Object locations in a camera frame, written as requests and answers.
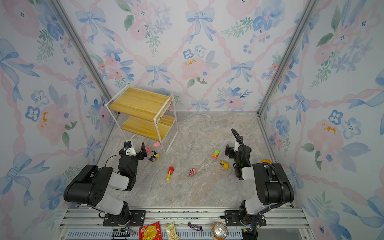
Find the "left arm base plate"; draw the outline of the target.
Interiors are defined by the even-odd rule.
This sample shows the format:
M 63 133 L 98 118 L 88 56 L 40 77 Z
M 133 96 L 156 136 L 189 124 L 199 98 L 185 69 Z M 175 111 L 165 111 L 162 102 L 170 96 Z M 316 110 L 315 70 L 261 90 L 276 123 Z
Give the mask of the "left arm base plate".
M 106 214 L 104 227 L 143 227 L 146 219 L 145 210 L 122 211 L 120 215 Z

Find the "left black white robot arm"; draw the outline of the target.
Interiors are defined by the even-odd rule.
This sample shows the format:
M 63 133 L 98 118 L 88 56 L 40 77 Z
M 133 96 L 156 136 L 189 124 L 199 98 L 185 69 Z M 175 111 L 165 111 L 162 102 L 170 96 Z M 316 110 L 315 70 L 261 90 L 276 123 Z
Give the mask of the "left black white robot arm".
M 142 227 L 146 211 L 131 211 L 126 201 L 108 194 L 107 189 L 123 192 L 133 189 L 139 161 L 148 156 L 146 146 L 142 143 L 141 150 L 136 151 L 132 142 L 126 141 L 118 156 L 118 172 L 112 167 L 86 165 L 66 187 L 64 200 L 98 210 L 104 227 Z

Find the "red yellow toy excavator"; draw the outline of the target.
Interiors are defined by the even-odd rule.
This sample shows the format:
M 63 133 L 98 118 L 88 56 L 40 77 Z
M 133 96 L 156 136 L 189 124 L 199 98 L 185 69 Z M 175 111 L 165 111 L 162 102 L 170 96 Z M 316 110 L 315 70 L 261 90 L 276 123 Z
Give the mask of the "red yellow toy excavator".
M 168 169 L 168 176 L 167 176 L 167 179 L 166 179 L 167 182 L 170 181 L 170 177 L 173 174 L 174 169 L 175 169 L 174 167 L 169 167 L 169 169 Z

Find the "pink toy car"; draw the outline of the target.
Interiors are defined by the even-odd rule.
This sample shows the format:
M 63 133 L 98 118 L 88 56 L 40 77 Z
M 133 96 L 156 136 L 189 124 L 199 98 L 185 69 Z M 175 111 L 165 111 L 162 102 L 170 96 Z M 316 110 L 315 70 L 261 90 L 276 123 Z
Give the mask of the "pink toy car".
M 196 175 L 196 169 L 192 168 L 190 169 L 189 177 L 194 177 Z

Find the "green orange toy truck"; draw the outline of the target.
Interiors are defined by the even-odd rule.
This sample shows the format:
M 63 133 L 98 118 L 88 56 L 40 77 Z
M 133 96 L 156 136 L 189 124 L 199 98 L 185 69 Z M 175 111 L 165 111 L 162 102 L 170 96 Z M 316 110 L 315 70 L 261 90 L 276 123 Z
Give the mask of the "green orange toy truck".
M 213 153 L 212 158 L 217 159 L 219 153 L 220 153 L 220 151 L 216 150 L 216 151 Z

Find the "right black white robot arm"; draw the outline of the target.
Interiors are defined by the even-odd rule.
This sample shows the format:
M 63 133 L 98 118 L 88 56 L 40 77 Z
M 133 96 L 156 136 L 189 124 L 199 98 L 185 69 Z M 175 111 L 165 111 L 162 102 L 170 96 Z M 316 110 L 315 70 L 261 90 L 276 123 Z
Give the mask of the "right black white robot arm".
M 294 189 L 281 164 L 260 162 L 251 164 L 249 157 L 252 149 L 235 143 L 226 145 L 225 155 L 235 161 L 233 167 L 236 177 L 241 181 L 253 181 L 255 195 L 245 200 L 237 211 L 225 211 L 221 219 L 228 227 L 264 227 L 267 225 L 265 214 L 295 198 Z

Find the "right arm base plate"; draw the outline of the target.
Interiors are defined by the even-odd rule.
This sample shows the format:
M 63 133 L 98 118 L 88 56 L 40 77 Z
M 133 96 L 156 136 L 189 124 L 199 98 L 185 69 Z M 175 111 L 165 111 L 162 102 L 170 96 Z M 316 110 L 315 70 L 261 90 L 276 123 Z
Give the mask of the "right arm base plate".
M 224 219 L 227 227 L 265 227 L 267 225 L 264 215 L 249 215 L 240 213 L 239 210 L 226 210 L 224 215 L 220 216 Z

